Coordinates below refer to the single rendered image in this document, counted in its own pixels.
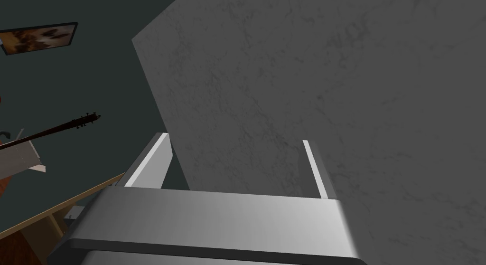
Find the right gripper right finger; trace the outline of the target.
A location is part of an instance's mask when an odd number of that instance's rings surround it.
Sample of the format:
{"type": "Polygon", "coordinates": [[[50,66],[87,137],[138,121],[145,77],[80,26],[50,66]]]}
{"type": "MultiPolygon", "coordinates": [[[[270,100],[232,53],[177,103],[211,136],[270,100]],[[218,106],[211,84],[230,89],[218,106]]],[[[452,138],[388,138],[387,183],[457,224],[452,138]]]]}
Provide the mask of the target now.
{"type": "Polygon", "coordinates": [[[298,171],[304,198],[337,199],[335,187],[315,141],[301,142],[298,171]]]}

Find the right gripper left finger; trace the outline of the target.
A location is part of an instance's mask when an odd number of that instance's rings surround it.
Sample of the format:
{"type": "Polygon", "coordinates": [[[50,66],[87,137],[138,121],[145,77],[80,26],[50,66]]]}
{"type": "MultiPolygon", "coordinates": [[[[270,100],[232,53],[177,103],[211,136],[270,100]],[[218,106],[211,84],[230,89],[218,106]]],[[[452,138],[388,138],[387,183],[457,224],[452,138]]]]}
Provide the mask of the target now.
{"type": "Polygon", "coordinates": [[[173,158],[168,133],[156,133],[116,183],[122,187],[160,189],[173,158]]]}

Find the dark brown guitar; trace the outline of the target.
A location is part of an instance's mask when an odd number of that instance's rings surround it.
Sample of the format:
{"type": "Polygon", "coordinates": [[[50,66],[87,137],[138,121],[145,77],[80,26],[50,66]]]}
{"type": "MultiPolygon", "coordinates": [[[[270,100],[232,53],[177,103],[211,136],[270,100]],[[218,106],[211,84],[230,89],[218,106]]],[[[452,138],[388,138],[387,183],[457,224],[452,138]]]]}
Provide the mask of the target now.
{"type": "Polygon", "coordinates": [[[30,136],[23,137],[21,139],[18,139],[18,140],[15,140],[15,141],[12,141],[12,142],[9,142],[9,143],[6,143],[6,144],[2,144],[2,145],[0,145],[0,150],[6,149],[6,148],[9,148],[11,146],[15,146],[15,145],[18,145],[18,144],[21,144],[21,143],[24,143],[24,142],[32,141],[32,140],[41,138],[43,136],[47,136],[47,135],[50,135],[50,134],[58,133],[60,131],[68,130],[68,129],[71,129],[71,128],[79,129],[80,127],[86,126],[88,123],[93,123],[93,122],[99,120],[100,117],[101,117],[101,115],[96,114],[96,112],[94,112],[92,114],[87,113],[86,116],[82,116],[79,119],[74,119],[74,120],[71,120],[71,121],[66,122],[64,124],[61,124],[59,126],[56,126],[56,127],[47,129],[45,131],[36,133],[34,135],[30,135],[30,136]]]}

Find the pale grey box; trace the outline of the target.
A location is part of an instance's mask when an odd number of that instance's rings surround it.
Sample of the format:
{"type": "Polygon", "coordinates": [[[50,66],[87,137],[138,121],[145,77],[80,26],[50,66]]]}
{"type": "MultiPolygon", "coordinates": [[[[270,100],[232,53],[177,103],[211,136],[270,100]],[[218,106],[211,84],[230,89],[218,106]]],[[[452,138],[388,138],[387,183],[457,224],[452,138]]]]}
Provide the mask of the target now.
{"type": "Polygon", "coordinates": [[[46,167],[41,164],[40,156],[32,143],[33,139],[46,134],[40,132],[20,138],[21,134],[19,132],[14,141],[0,144],[0,180],[27,169],[46,172],[46,167]]]}

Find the brown framed wall picture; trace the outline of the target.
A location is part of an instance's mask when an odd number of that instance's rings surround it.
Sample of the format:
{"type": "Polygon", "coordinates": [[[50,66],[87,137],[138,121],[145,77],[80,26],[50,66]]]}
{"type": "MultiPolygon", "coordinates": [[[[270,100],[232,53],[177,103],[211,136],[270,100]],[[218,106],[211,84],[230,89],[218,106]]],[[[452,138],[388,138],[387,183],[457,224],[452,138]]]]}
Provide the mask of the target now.
{"type": "Polygon", "coordinates": [[[0,48],[15,55],[71,45],[78,23],[68,22],[0,30],[0,48]]]}

